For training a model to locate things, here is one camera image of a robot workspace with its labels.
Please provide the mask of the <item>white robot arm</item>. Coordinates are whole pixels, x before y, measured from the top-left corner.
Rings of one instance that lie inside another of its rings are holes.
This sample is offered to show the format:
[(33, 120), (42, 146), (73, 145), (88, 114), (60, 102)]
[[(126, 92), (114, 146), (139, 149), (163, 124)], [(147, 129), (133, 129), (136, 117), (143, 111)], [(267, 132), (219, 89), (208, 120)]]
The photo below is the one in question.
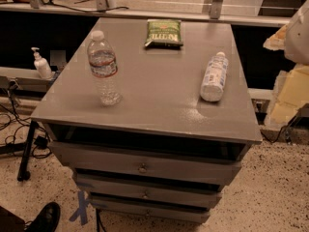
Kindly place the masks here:
[(288, 23), (284, 52), (287, 59), (309, 65), (309, 0), (304, 2)]

